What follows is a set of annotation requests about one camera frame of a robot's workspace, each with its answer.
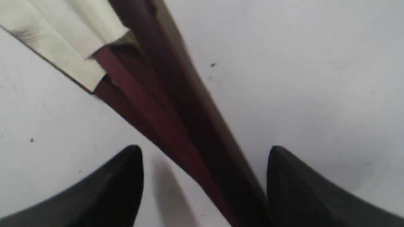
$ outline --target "white floor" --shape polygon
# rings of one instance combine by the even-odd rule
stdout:
[[[404,1],[166,2],[263,187],[283,145],[404,216]]]
[[[229,226],[158,148],[0,30],[0,217],[71,186],[129,144],[143,149],[145,164],[135,226]]]

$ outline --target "white surface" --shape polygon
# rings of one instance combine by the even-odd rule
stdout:
[[[105,71],[88,58],[128,31],[107,0],[0,0],[0,26],[90,91]]]
[[[0,217],[138,144],[145,188],[135,226],[229,226],[195,181],[105,103],[2,30],[0,49]]]
[[[404,216],[404,1],[166,2],[263,186],[283,145]]]

